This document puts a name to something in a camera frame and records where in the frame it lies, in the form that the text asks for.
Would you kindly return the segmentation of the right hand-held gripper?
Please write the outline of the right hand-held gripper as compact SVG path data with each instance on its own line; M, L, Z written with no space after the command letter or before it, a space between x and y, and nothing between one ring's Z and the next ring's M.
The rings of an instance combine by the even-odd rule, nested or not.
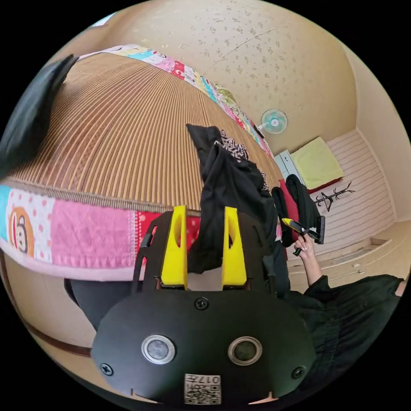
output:
M319 234L316 231L305 227L299 222L290 218L282 218L282 222L284 225L296 232L299 236L304 237L305 235L308 235L312 240L314 240L315 243L319 243Z

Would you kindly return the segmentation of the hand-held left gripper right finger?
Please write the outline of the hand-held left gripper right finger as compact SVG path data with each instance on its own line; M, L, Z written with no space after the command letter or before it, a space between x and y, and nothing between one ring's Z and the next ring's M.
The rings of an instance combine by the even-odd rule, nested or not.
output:
M236 208L225 207L221 285L243 287L247 281L240 223Z

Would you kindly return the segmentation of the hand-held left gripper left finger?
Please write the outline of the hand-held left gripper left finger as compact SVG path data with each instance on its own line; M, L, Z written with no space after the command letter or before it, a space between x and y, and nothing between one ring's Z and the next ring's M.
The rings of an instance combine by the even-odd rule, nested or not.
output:
M186 288L187 269L186 206L173 209L166 241L161 281L167 288Z

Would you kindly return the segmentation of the person's right hand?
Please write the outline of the person's right hand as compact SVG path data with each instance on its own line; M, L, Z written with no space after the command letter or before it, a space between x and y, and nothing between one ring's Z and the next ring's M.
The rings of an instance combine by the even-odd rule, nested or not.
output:
M299 235L297 241L294 243L294 249L300 249L299 257L305 262L315 260L314 243L308 234Z

